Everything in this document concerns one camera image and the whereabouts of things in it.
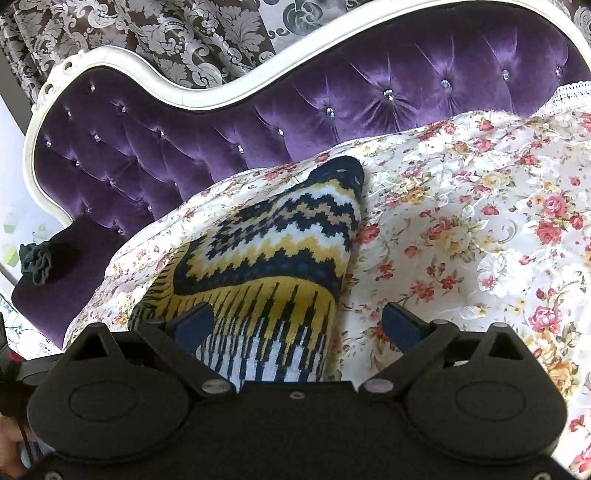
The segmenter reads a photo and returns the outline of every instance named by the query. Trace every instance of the damask curtain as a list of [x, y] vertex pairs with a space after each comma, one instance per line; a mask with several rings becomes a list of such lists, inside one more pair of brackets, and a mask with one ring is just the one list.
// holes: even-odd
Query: damask curtain
[[[32, 102], [56, 63], [101, 45], [135, 51], [171, 81], [203, 89], [365, 1], [16, 0], [0, 15], [0, 48]], [[540, 1], [557, 4], [591, 43], [591, 0]]]

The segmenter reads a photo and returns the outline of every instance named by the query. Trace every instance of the floral blanket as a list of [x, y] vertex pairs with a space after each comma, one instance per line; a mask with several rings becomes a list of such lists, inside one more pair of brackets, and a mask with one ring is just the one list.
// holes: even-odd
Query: floral blanket
[[70, 325], [66, 345], [90, 322], [124, 330], [134, 304], [179, 245], [338, 155], [358, 158], [366, 183], [363, 227], [325, 379], [359, 385], [399, 358], [380, 325], [387, 301], [400, 302], [424, 320], [449, 319], [466, 330], [508, 322], [569, 404], [556, 459], [587, 477], [591, 115], [586, 113], [529, 119], [466, 113], [220, 182], [122, 247]]

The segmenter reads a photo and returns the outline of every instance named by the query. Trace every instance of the tufted button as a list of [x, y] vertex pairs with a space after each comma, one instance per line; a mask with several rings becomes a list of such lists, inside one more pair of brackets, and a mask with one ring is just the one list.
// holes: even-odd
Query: tufted button
[[450, 93], [452, 91], [452, 84], [449, 82], [449, 80], [442, 80], [441, 86], [443, 87], [443, 91], [445, 93]]

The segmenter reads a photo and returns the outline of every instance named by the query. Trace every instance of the zigzag patterned pillow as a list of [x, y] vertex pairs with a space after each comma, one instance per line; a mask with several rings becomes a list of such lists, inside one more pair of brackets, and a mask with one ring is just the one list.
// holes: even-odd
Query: zigzag patterned pillow
[[177, 251], [135, 306], [129, 328], [207, 301], [214, 330], [196, 355], [237, 387], [319, 379], [363, 180], [356, 159], [334, 158], [301, 184], [224, 219]]

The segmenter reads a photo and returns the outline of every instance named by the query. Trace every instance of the lace trim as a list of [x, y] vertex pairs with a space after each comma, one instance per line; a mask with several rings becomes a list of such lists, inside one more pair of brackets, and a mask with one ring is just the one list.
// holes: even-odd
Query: lace trim
[[572, 110], [591, 113], [591, 82], [561, 85], [550, 100], [532, 116], [555, 115]]

